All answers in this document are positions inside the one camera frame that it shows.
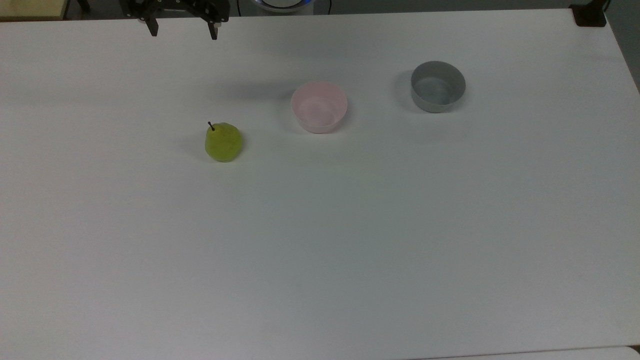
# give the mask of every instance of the white table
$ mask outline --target white table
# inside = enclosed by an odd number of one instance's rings
[[[0,357],[640,343],[640,96],[569,10],[0,24]],[[450,113],[411,70],[464,73]],[[349,97],[334,134],[289,98]],[[232,163],[206,122],[235,124]]]

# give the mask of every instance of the bowl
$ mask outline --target bowl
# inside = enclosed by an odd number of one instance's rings
[[[422,110],[441,113],[465,93],[465,77],[455,66],[442,61],[421,64],[411,74],[411,97]]]
[[[347,95],[335,84],[312,81],[293,93],[291,108],[304,130],[315,134],[328,133],[346,114]]]

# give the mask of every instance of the robotic arm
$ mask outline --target robotic arm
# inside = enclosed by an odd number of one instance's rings
[[[120,0],[120,6],[126,16],[144,21],[152,36],[158,35],[158,10],[186,10],[207,22],[213,40],[222,23],[229,21],[231,9],[228,0]]]

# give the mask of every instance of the green pear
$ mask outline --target green pear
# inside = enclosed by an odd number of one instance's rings
[[[233,125],[209,123],[204,149],[218,161],[231,161],[242,150],[242,134]]]

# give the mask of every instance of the black bracket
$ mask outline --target black bracket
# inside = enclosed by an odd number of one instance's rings
[[[202,18],[209,25],[211,38],[218,38],[218,28],[229,21],[231,6],[228,0],[119,0],[122,12],[147,24],[152,36],[158,35],[156,13],[161,10],[185,10]]]
[[[607,24],[603,8],[610,0],[592,0],[587,5],[571,5],[575,24],[587,28],[603,28]]]

